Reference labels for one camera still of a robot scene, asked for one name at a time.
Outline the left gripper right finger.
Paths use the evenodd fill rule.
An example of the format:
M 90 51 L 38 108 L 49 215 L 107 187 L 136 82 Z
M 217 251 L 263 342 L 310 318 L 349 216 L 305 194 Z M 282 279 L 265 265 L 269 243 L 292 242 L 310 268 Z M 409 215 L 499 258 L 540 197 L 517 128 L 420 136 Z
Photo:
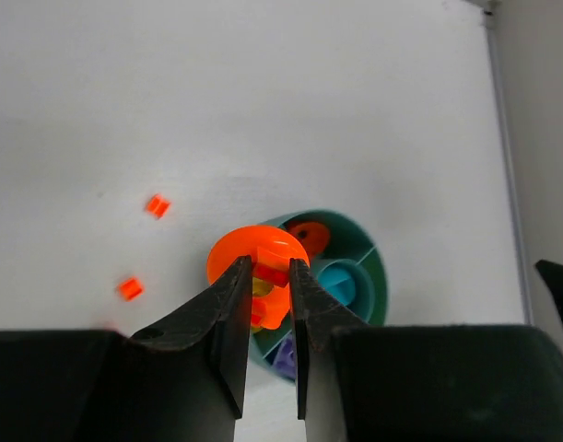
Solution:
M 369 325 L 289 266 L 310 441 L 563 441 L 563 355 L 524 325 Z

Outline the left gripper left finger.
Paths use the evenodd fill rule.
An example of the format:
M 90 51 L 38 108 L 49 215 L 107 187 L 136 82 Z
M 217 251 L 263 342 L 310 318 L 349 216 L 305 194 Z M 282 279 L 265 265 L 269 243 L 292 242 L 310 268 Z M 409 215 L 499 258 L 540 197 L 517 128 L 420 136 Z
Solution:
M 252 266 L 131 336 L 0 331 L 0 441 L 230 441 L 244 404 Z

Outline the lavender square lego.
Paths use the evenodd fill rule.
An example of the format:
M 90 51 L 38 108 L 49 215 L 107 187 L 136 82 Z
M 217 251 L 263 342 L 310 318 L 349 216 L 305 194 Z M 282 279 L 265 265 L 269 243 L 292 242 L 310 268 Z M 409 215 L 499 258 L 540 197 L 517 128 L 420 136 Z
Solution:
M 291 335 L 288 335 L 278 346 L 272 367 L 283 378 L 291 380 L 296 378 L 296 363 Z

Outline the teal oval lego piece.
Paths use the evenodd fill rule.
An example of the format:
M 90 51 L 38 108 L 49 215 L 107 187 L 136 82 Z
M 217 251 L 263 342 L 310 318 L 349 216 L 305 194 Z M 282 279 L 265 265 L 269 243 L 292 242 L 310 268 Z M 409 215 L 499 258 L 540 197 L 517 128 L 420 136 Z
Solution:
M 343 264 L 336 263 L 320 271 L 318 281 L 341 304 L 348 306 L 357 294 L 356 281 L 353 274 Z

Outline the orange round lego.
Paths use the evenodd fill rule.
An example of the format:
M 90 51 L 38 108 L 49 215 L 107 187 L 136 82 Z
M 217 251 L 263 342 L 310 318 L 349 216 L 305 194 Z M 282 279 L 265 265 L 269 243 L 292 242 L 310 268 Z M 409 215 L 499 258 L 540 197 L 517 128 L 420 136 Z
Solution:
M 289 264 L 293 259 L 310 262 L 299 241 L 285 230 L 268 225 L 239 227 L 211 249 L 205 269 L 214 283 L 239 257 L 251 258 L 252 278 L 273 286 L 264 297 L 253 297 L 251 325 L 275 330 L 289 312 Z
M 330 229 L 316 221 L 291 222 L 287 232 L 296 238 L 310 258 L 324 252 L 330 243 Z

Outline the yellow orange square lego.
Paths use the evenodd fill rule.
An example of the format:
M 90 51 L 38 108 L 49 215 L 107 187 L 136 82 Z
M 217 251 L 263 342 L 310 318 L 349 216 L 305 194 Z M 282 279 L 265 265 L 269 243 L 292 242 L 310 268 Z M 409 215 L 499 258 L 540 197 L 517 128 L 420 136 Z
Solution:
M 255 278 L 253 277 L 252 279 L 252 296 L 253 297 L 264 297 L 266 295 L 268 295 L 271 290 L 273 289 L 273 286 L 261 279 Z

